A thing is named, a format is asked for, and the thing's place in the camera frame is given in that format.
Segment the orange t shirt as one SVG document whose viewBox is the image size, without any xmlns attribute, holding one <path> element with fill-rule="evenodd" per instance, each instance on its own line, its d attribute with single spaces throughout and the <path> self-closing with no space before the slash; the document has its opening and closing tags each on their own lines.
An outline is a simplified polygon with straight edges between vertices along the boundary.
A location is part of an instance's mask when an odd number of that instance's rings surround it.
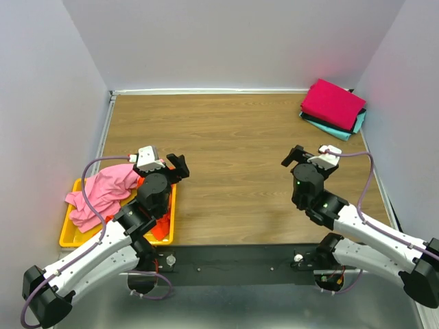
<svg viewBox="0 0 439 329">
<path fill-rule="evenodd" d="M 163 240 L 171 232 L 172 200 L 179 179 L 174 169 L 141 174 L 134 199 L 115 215 L 107 216 L 106 223 L 121 225 L 132 242 L 144 239 L 147 233 L 157 241 Z"/>
</svg>

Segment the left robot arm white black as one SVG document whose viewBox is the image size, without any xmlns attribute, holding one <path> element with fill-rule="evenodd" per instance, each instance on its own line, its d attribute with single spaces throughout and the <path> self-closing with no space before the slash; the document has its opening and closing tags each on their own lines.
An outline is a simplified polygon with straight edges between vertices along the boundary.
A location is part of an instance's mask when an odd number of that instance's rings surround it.
<svg viewBox="0 0 439 329">
<path fill-rule="evenodd" d="M 37 319 L 35 328 L 50 328 L 61 322 L 75 302 L 106 278 L 125 271 L 143 271 L 156 266 L 157 253 L 145 234 L 171 210 L 172 189 L 189 177 L 183 155 L 158 157 L 153 147 L 127 156 L 141 177 L 134 199 L 114 216 L 101 217 L 102 229 L 64 258 L 23 275 L 21 325 L 27 310 Z"/>
</svg>

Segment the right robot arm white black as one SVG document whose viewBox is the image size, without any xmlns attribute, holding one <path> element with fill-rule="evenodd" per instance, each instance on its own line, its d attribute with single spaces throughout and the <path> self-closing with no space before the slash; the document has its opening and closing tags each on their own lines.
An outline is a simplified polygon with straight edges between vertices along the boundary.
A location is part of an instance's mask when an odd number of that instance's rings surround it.
<svg viewBox="0 0 439 329">
<path fill-rule="evenodd" d="M 292 203 L 331 231 L 316 250 L 316 262 L 325 269 L 344 265 L 376 274 L 402 287 L 415 302 L 437 308 L 438 240 L 399 232 L 364 214 L 361 201 L 353 205 L 326 190 L 325 180 L 345 154 L 332 145 L 318 152 L 315 156 L 297 145 L 281 163 L 295 163 Z"/>
</svg>

